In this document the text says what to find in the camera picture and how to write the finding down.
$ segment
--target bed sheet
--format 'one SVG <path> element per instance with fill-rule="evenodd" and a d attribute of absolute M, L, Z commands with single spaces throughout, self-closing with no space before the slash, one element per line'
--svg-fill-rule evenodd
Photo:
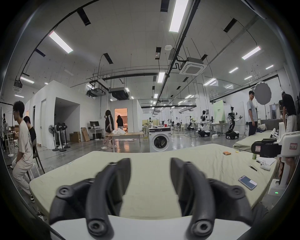
<path fill-rule="evenodd" d="M 255 141 L 261 141 L 264 138 L 270 138 L 271 130 L 264 131 L 262 133 L 255 133 L 254 135 L 248 136 L 242 140 L 237 141 L 233 148 L 238 149 L 240 151 L 251 152 L 251 145 Z"/>
<path fill-rule="evenodd" d="M 225 156 L 224 151 L 231 152 L 231 155 Z M 171 157 L 193 162 L 207 178 L 243 187 L 251 207 L 264 196 L 276 165 L 271 165 L 271 171 L 265 171 L 252 160 L 251 153 L 237 152 L 233 148 L 218 144 L 154 153 L 93 151 L 33 179 L 29 184 L 30 191 L 40 211 L 49 216 L 51 203 L 58 187 L 93 178 L 109 162 L 130 158 L 131 179 L 123 197 L 120 216 L 135 219 L 177 218 L 181 217 L 181 211 L 170 178 Z M 243 175 L 257 182 L 257 187 L 250 191 L 239 183 L 238 178 Z"/>

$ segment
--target smartphone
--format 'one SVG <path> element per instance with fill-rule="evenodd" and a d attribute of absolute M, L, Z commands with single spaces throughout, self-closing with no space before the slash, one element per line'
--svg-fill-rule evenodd
<path fill-rule="evenodd" d="M 238 181 L 245 185 L 247 188 L 249 188 L 250 190 L 253 190 L 256 186 L 257 186 L 257 183 L 254 182 L 253 180 L 251 180 L 250 178 L 246 177 L 245 175 L 240 177 L 238 179 Z"/>

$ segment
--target computer monitor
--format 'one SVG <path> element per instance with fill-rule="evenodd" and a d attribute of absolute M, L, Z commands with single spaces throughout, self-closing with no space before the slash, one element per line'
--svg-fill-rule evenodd
<path fill-rule="evenodd" d="M 91 127 L 97 127 L 97 126 L 99 126 L 99 122 L 98 121 L 95 121 L 95 122 L 90 121 L 90 125 L 91 125 Z"/>

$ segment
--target hair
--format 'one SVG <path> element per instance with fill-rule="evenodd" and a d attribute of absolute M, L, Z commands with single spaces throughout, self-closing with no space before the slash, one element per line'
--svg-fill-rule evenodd
<path fill-rule="evenodd" d="M 31 124 L 29 116 L 25 116 L 25 117 L 23 118 L 23 120 L 24 120 L 26 123 L 29 122 L 29 123 Z"/>
<path fill-rule="evenodd" d="M 105 112 L 105 115 L 106 115 L 106 116 L 109 116 L 109 115 L 111 115 L 111 112 L 110 112 L 110 110 L 106 110 L 106 112 Z"/>
<path fill-rule="evenodd" d="M 14 111 L 18 111 L 19 114 L 20 114 L 20 117 L 22 118 L 22 117 L 23 117 L 24 110 L 25 110 L 24 103 L 21 102 L 21 101 L 15 102 L 15 103 L 13 104 L 13 110 L 14 110 Z"/>

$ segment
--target washing machine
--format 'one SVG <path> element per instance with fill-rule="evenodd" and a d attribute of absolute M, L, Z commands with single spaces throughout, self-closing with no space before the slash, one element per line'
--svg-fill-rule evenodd
<path fill-rule="evenodd" d="M 163 152 L 172 150 L 170 140 L 170 127 L 149 128 L 150 152 Z"/>

